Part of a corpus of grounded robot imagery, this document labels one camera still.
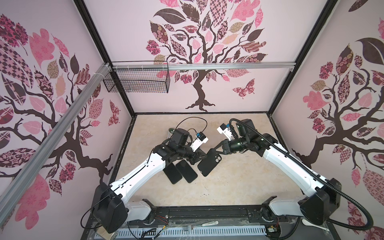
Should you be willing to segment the black phone case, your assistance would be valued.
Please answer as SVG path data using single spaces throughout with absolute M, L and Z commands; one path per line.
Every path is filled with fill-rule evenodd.
M 177 184 L 183 178 L 183 176 L 173 163 L 165 167 L 163 169 L 163 172 L 173 185 Z
M 221 160 L 220 154 L 215 149 L 210 149 L 206 157 L 198 164 L 198 169 L 204 177 L 207 177 Z

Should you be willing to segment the black smartphone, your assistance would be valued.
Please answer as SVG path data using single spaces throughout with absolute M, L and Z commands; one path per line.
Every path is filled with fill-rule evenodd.
M 197 177 L 197 173 L 192 169 L 190 164 L 186 160 L 181 160 L 176 164 L 176 168 L 187 181 L 187 183 L 192 183 Z

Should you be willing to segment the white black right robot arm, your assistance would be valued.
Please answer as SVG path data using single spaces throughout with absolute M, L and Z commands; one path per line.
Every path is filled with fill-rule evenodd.
M 303 193 L 294 199 L 271 197 L 266 204 L 273 215 L 304 217 L 312 224 L 322 225 L 339 208 L 341 196 L 335 190 L 340 190 L 341 184 L 337 180 L 331 179 L 327 186 L 325 177 L 293 157 L 271 135 L 260 134 L 251 120 L 238 122 L 237 127 L 238 137 L 230 124 L 218 127 L 217 131 L 226 136 L 218 145 L 222 155 L 255 152 L 285 173 Z

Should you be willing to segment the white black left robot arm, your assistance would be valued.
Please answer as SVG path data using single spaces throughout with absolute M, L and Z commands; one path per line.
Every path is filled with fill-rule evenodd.
M 188 144 L 189 137 L 188 131 L 175 129 L 170 138 L 154 147 L 149 157 L 129 174 L 109 185 L 101 183 L 97 186 L 90 209 L 99 223 L 96 227 L 112 234 L 126 222 L 152 222 L 156 207 L 148 200 L 131 202 L 130 199 L 159 172 L 165 173 L 173 185 L 181 179 L 191 183 L 198 177 L 191 166 L 205 157 L 200 147 L 208 138 L 200 132 Z

